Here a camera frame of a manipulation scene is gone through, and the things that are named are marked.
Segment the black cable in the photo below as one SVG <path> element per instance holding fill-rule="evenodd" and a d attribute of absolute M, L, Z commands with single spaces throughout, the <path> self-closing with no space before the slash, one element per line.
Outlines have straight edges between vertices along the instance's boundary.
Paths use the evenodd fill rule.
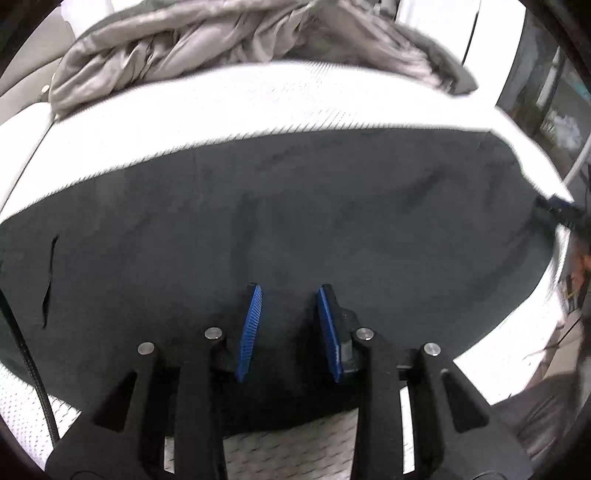
<path fill-rule="evenodd" d="M 33 356 L 29 351 L 29 347 L 25 341 L 25 337 L 23 337 L 21 328 L 18 326 L 17 319 L 14 317 L 12 309 L 0 288 L 0 312 L 4 315 L 6 319 L 6 323 L 10 328 L 10 332 L 12 333 L 12 337 L 17 344 L 17 347 L 21 353 L 22 360 L 25 362 L 25 366 L 27 367 L 27 372 L 31 377 L 33 382 L 33 386 L 35 387 L 35 391 L 37 392 L 37 396 L 39 397 L 39 401 L 41 402 L 41 409 L 43 410 L 43 415 L 45 417 L 45 421 L 47 422 L 47 429 L 49 430 L 49 437 L 51 439 L 51 443 L 53 446 L 56 446 L 57 441 L 60 439 L 60 434 L 57 431 L 57 423 L 56 418 L 53 415 L 53 410 L 51 409 L 51 404 L 49 403 L 49 397 L 47 396 L 47 390 L 45 390 L 45 386 L 43 385 L 43 380 L 41 380 L 41 375 L 39 375 L 39 370 L 35 362 L 33 361 Z"/>

